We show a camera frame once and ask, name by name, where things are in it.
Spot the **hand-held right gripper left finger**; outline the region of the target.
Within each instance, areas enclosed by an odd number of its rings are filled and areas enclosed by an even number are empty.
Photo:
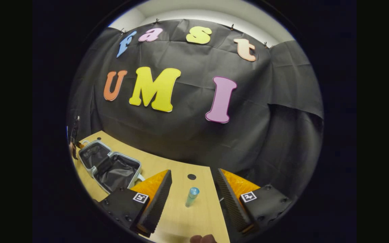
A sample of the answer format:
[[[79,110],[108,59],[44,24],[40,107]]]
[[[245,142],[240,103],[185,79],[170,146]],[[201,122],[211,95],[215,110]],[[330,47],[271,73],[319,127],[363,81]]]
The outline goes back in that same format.
[[[171,185],[172,172],[167,169],[130,189],[118,187],[97,206],[122,229],[149,238],[157,228]]]

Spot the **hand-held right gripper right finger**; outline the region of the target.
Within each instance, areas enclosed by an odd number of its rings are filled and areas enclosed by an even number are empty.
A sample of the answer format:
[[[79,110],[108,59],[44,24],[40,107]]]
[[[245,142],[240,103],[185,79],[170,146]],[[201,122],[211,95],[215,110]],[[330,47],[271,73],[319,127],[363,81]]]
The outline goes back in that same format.
[[[214,176],[230,220],[241,234],[268,229],[293,202],[270,184],[258,186],[221,168]]]

